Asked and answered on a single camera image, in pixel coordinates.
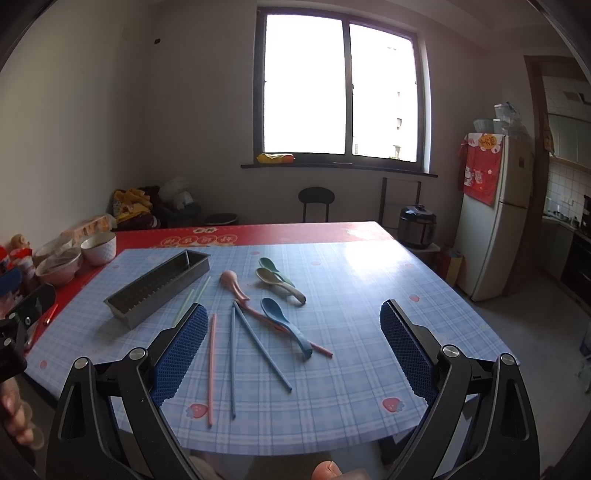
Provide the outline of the person's right hand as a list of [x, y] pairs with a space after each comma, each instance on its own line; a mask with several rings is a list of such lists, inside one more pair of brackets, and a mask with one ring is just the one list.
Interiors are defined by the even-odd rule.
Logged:
[[311, 480], [332, 480], [342, 475], [341, 469], [333, 461], [323, 461], [315, 466]]

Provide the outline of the person's left hand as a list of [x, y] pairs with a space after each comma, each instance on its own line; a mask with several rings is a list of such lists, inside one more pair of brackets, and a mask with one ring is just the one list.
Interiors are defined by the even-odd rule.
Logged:
[[8, 434], [20, 445], [29, 446], [33, 442], [34, 434], [25, 414], [15, 378], [1, 383], [1, 417]]

